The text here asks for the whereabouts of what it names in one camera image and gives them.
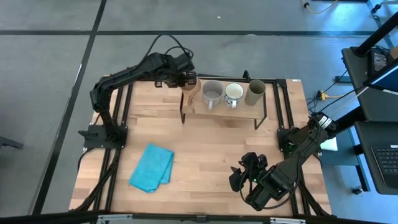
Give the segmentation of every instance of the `mug with design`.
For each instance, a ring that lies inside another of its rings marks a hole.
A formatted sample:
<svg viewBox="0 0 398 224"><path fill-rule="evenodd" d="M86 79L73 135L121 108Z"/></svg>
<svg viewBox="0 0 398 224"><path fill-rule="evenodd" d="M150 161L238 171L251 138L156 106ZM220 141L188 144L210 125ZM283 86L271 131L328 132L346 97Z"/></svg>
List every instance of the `mug with design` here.
<svg viewBox="0 0 398 224"><path fill-rule="evenodd" d="M243 87L237 83L230 83L225 87L225 103L230 108L236 108L236 105L243 96Z"/></svg>
<svg viewBox="0 0 398 224"><path fill-rule="evenodd" d="M206 103L208 105L208 109L211 110L223 99L224 86L219 81L210 80L203 84L201 93L203 102Z"/></svg>

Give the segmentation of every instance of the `wooden tabletop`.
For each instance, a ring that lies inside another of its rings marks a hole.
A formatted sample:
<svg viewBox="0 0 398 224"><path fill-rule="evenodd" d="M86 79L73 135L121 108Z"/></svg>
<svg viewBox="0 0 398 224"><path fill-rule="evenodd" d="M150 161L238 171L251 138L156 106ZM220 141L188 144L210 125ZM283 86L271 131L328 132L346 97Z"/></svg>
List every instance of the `wooden tabletop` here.
<svg viewBox="0 0 398 224"><path fill-rule="evenodd" d="M287 86L294 123L300 128L308 121L303 87L300 80L287 80ZM126 90L127 87L123 91L122 102ZM134 84L127 119L127 144L121 153L111 210L139 213L291 216L290 203L274 210L255 211L241 200L239 193L231 190L228 180L232 174L229 167L239 167L238 161L246 152L266 155L269 166L283 161L277 143L278 121L272 87L267 86L267 118L258 130L254 130L252 119L209 117L200 114L187 114L185 124L182 124L179 113L181 93L179 88L155 88L153 82ZM287 126L281 89L279 95ZM111 108L115 97L116 91L113 93ZM148 143L175 152L170 183L160 185L156 192L151 194L128 183ZM83 158L70 208L79 206L97 184L103 155L103 149L95 149ZM307 188L322 208L330 213L319 162L310 157L303 165L303 172ZM107 191L106 186L100 208L104 208ZM243 189L243 194L247 193L248 184ZM299 191L296 192L296 196L299 212L303 213ZM267 206L276 205L281 201L271 199Z"/></svg>
<svg viewBox="0 0 398 224"><path fill-rule="evenodd" d="M209 80L200 80L202 86ZM219 81L225 87L230 83L235 82L225 82ZM192 105L188 104L188 97L184 97L182 103L182 111L184 113L194 113L194 114L205 114L210 116L225 116L230 118L252 118L252 119L262 119L264 117L264 104L263 97L254 106L249 106L244 102L244 97L246 96L247 89L249 87L248 83L238 83L243 87L243 96L241 100L236 105L236 108L230 108L223 100L219 105L213 107L209 110L208 105L203 102L203 95L200 91L195 95L192 101ZM274 97L274 92L271 84L266 84L266 95L271 95Z"/></svg>

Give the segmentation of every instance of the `blue cloth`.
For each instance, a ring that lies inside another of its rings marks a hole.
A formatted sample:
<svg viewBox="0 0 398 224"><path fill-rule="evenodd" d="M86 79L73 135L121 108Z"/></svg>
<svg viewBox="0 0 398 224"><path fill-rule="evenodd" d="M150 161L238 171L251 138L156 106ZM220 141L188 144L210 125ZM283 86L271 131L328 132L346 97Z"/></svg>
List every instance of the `blue cloth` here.
<svg viewBox="0 0 398 224"><path fill-rule="evenodd" d="M130 185L147 193L155 192L159 184L170 182L174 152L148 144L130 177Z"/></svg>

